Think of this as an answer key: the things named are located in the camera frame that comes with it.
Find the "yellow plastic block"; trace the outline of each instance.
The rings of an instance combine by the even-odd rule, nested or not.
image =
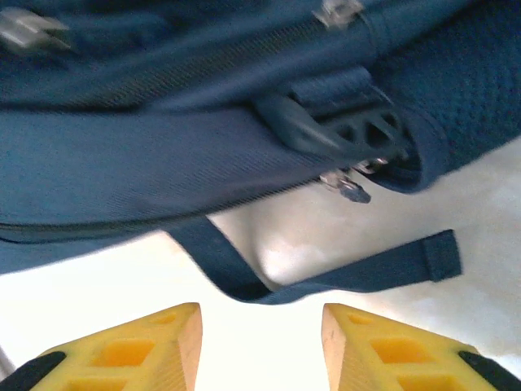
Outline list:
[[[32,391],[192,391],[203,325],[183,304],[57,346],[67,357]]]
[[[495,391],[472,346],[346,305],[325,305],[322,345],[331,391]]]

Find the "zipper pull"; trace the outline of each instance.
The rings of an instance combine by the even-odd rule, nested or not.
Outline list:
[[[340,193],[352,202],[368,204],[371,201],[370,194],[341,169],[321,175],[320,180],[328,190]]]
[[[313,14],[327,28],[343,28],[350,24],[355,15],[364,10],[364,6],[358,0],[324,0],[322,9]]]
[[[52,18],[44,18],[19,8],[0,12],[0,42],[17,55],[71,49],[65,33],[68,27]]]

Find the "black rubber edge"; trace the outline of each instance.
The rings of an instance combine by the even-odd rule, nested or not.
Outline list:
[[[29,391],[66,357],[64,352],[53,352],[25,363],[0,383],[0,391]]]
[[[521,380],[491,358],[466,351],[458,355],[497,391],[521,391]]]

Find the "backpack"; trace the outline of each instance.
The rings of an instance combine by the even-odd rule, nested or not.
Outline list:
[[[167,231],[279,304],[459,275],[452,231],[271,292],[205,217],[413,194],[519,135],[516,0],[0,1],[0,272]]]

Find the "white floor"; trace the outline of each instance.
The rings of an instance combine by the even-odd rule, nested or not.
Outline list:
[[[272,286],[448,228],[457,233],[462,277],[371,295],[328,292],[278,307],[243,305],[221,295],[157,233],[0,276],[0,346],[18,367],[54,345],[199,301],[197,391],[326,391],[320,317],[323,304],[335,301],[475,345],[521,377],[520,151],[521,139],[421,195],[363,181],[369,205],[307,187],[213,217]]]

